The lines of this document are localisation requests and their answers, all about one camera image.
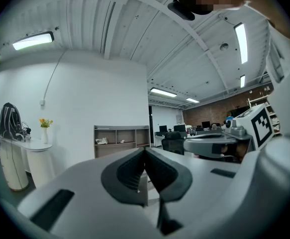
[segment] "backpack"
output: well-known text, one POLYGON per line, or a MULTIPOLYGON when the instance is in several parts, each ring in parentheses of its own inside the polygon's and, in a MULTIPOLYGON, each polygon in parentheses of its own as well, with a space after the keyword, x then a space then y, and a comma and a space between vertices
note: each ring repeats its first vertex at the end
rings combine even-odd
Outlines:
POLYGON ((22 130, 19 111, 10 103, 6 103, 1 110, 0 136, 24 141, 24 131, 22 130))

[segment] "white ceiling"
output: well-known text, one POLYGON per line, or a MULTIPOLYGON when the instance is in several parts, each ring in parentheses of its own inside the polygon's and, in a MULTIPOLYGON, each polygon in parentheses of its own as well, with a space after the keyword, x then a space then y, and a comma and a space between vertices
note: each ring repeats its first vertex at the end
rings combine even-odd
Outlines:
POLYGON ((261 15, 243 7, 185 21, 166 10, 172 0, 142 1, 14 0, 0 16, 0 62, 64 48, 96 51, 105 58, 120 56, 147 66, 150 104, 179 109, 194 105, 188 104, 188 97, 203 104, 237 93, 242 75, 247 79, 245 89, 259 83, 269 40, 261 15), (248 40, 249 58, 243 65, 233 28, 240 22, 248 40), (44 31, 53 31, 53 43, 13 49, 13 42, 44 31), (222 43, 229 45, 227 50, 219 49, 222 43), (178 96, 153 94, 151 87, 178 96))

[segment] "fluorescent light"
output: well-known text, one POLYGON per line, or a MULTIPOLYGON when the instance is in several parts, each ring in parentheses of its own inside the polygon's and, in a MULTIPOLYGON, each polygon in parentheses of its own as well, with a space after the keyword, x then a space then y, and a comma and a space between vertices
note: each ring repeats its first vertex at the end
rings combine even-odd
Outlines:
POLYGON ((38 45, 42 43, 53 42, 53 40, 54 40, 53 33, 45 32, 45 33, 35 34, 33 36, 19 40, 18 42, 15 42, 13 46, 16 50, 20 50, 26 47, 30 47, 30 46, 34 46, 34 45, 38 45))
POLYGON ((241 63, 244 64, 248 61, 248 44, 246 41, 246 34, 244 24, 240 23, 234 27, 236 35, 238 37, 240 53, 241 53, 241 63))
POLYGON ((159 90, 159 89, 156 89, 156 88, 152 88, 150 91, 154 92, 154 93, 166 95, 166 96, 169 96, 169 97, 172 97, 172 98, 177 96, 176 94, 173 94, 173 93, 170 93, 170 92, 167 92, 167 91, 164 91, 164 90, 159 90))
POLYGON ((242 75, 240 80, 241 80, 241 88, 243 88, 245 86, 245 75, 242 75))
POLYGON ((194 103, 199 103, 199 101, 194 100, 194 99, 192 99, 192 98, 187 98, 186 100, 187 100, 187 101, 190 101, 190 102, 194 102, 194 103))

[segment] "white box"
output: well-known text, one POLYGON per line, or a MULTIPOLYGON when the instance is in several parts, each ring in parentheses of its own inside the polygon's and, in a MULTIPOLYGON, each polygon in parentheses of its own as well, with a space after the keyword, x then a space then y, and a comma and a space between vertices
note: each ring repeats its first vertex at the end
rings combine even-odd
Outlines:
POLYGON ((236 125, 243 126, 246 133, 253 137, 255 150, 262 149, 274 135, 270 115, 265 104, 248 109, 234 120, 236 125))

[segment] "white vase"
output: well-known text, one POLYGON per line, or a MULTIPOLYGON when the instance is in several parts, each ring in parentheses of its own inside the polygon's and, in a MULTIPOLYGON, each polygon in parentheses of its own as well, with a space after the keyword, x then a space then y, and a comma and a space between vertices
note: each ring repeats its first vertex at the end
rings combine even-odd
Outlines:
POLYGON ((42 143, 48 143, 49 141, 46 130, 47 130, 47 127, 42 127, 42 136, 41 136, 42 143))

